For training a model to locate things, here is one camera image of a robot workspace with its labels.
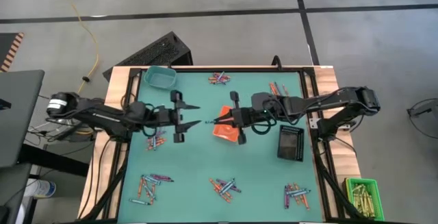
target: concrete floor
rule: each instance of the concrete floor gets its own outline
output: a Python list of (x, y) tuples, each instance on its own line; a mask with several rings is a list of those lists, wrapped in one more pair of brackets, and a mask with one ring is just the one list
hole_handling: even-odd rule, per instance
[[(74, 0), (82, 15), (141, 14), (255, 8), (297, 8), (296, 0)], [(307, 8), (361, 5), (410, 5), (438, 0), (304, 0)], [(74, 16), (65, 0), (0, 0), (0, 18)], [(406, 109), (438, 96), (436, 24), (438, 10), (308, 14), (320, 64), (334, 65), (340, 86), (375, 89), (382, 110), (365, 118), (353, 133), (363, 177), (378, 181), (388, 221), (434, 223), (438, 219), (438, 141), (415, 131)], [(101, 64), (85, 97), (104, 97), (101, 72), (133, 52), (174, 31), (192, 50), (194, 63), (309, 65), (299, 14), (156, 18), (87, 23), (100, 46)], [(94, 45), (77, 23), (2, 24), (0, 32), (24, 32), (11, 71), (46, 72), (41, 94), (76, 91), (94, 63)], [(39, 100), (31, 122), (44, 122), (46, 100)], [(431, 117), (418, 120), (438, 135)], [(58, 145), (68, 151), (69, 144)], [(89, 151), (79, 158), (89, 156)], [(53, 181), (73, 182), (70, 194), (38, 202), (34, 223), (73, 221), (83, 179), (53, 174)]]

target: desk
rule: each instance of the desk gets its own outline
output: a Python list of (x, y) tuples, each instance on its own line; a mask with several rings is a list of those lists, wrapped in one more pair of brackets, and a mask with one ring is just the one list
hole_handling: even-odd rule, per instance
[[(307, 67), (308, 69), (310, 69), (311, 72), (314, 73), (319, 95), (328, 94), (338, 89), (338, 85), (335, 77), (335, 71), (332, 66), (315, 66), (315, 67), (284, 66), (284, 67)], [(175, 69), (225, 69), (225, 70), (227, 68), (229, 69), (240, 68), (240, 69), (262, 70), (262, 69), (275, 69), (276, 66), (175, 66), (174, 68)], [(109, 83), (110, 85), (108, 88), (107, 96), (105, 98), (106, 105), (112, 106), (113, 108), (120, 108), (120, 100), (127, 92), (128, 81), (134, 82), (133, 88), (131, 89), (131, 93), (136, 94), (137, 91), (136, 82), (138, 81), (138, 77), (134, 77), (132, 80), (129, 80), (130, 69), (131, 67), (129, 66), (114, 67), (113, 75)], [(308, 84), (307, 91), (309, 92), (309, 96), (311, 96), (313, 94), (314, 88), (312, 88), (312, 86), (310, 85), (310, 81), (306, 81), (306, 83)], [(324, 117), (330, 117), (338, 111), (339, 110), (325, 111)], [(337, 136), (352, 145), (352, 140), (348, 132), (338, 132)], [(97, 136), (95, 147), (94, 147), (94, 158), (99, 158), (102, 155), (102, 149), (107, 139), (108, 136), (104, 132), (101, 132)], [(98, 160), (95, 160), (93, 164), (95, 169), (93, 170), (93, 182), (90, 181), (91, 170), (88, 170), (88, 177), (84, 187), (80, 210), (82, 210), (82, 208), (86, 203), (88, 190), (90, 189), (90, 184), (92, 184), (92, 187), (91, 187), (90, 199), (84, 210), (83, 215), (89, 213), (89, 211), (93, 207), (95, 201), (94, 196), (96, 192), (97, 192), (96, 200), (98, 200), (100, 196), (103, 194), (103, 192), (105, 191), (105, 189), (107, 188), (113, 164), (117, 163), (117, 165), (120, 166), (124, 159), (125, 154), (121, 153), (120, 157), (118, 158), (118, 161), (114, 162), (113, 155), (115, 152), (115, 148), (116, 148), (116, 143), (111, 142), (110, 144), (108, 144), (102, 155), (101, 176), (99, 182), (96, 181), (98, 174), (97, 169), (99, 167)], [(125, 149), (126, 149), (126, 145), (123, 145), (122, 151), (124, 151)], [(345, 177), (360, 177), (359, 166), (357, 164), (355, 154), (349, 148), (343, 146), (340, 143), (332, 142), (331, 154), (333, 154), (334, 169), (336, 172), (338, 182), (342, 182)], [(337, 216), (337, 210), (336, 210), (337, 208), (336, 208), (333, 192), (328, 186), (326, 188), (327, 188), (330, 214), (331, 216)], [(120, 196), (120, 186), (118, 186), (117, 189), (114, 191), (111, 204), (108, 208), (107, 216), (110, 218), (114, 218), (116, 216), (119, 196)]]

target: wooden table frame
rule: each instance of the wooden table frame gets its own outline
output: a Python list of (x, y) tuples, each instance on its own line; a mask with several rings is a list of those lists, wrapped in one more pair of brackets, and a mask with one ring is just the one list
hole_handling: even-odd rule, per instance
[[(129, 96), (126, 99), (126, 103), (134, 101), (138, 93), (138, 73), (142, 69), (147, 69), (147, 66), (116, 66), (113, 68), (112, 77), (109, 83), (107, 96), (105, 98), (105, 104), (113, 108), (121, 109), (121, 99)], [(300, 71), (300, 80), (302, 83), (302, 93), (304, 97), (312, 97), (315, 95), (325, 95), (329, 94), (339, 87), (337, 85), (335, 71), (332, 66), (173, 66), (173, 69), (177, 71), (248, 71), (248, 72), (275, 72), (275, 71)], [(328, 118), (339, 112), (341, 108), (326, 110), (319, 115)], [(349, 132), (339, 131), (337, 137), (346, 141), (348, 144), (352, 145), (352, 140)], [(115, 142), (110, 142), (105, 151), (102, 150), (105, 143), (108, 140), (108, 135), (105, 132), (100, 132), (96, 138), (94, 145), (94, 162), (90, 166), (93, 166), (93, 182), (91, 182), (91, 170), (88, 170), (88, 176), (86, 184), (84, 186), (84, 191), (81, 199), (81, 205), (79, 207), (79, 212), (81, 212), (85, 206), (82, 217), (87, 215), (94, 206), (94, 202), (99, 200), (101, 195), (105, 192), (110, 179), (116, 174), (117, 170), (120, 168), (123, 160), (125, 159), (125, 151), (127, 149), (127, 144), (120, 144)], [(347, 148), (341, 143), (332, 142), (331, 144), (318, 143), (321, 151), (326, 150), (325, 157), (323, 161), (327, 168), (329, 169), (331, 175), (337, 179), (338, 183), (342, 183), (346, 177), (360, 177), (359, 165), (355, 153), (351, 149)], [(102, 157), (101, 165), (99, 166), (99, 158)], [(97, 182), (98, 169), (100, 168), (100, 180)], [(317, 183), (320, 187), (320, 203), (322, 205), (324, 216), (323, 218), (331, 219), (334, 217), (344, 217), (344, 209), (337, 202), (335, 195), (330, 187), (327, 187), (327, 183), (318, 174), (315, 167), (315, 174), (317, 175)], [(118, 202), (120, 200), (120, 189), (123, 181), (119, 183), (115, 189), (109, 204), (103, 209), (99, 218), (108, 219), (116, 218), (118, 215)]]

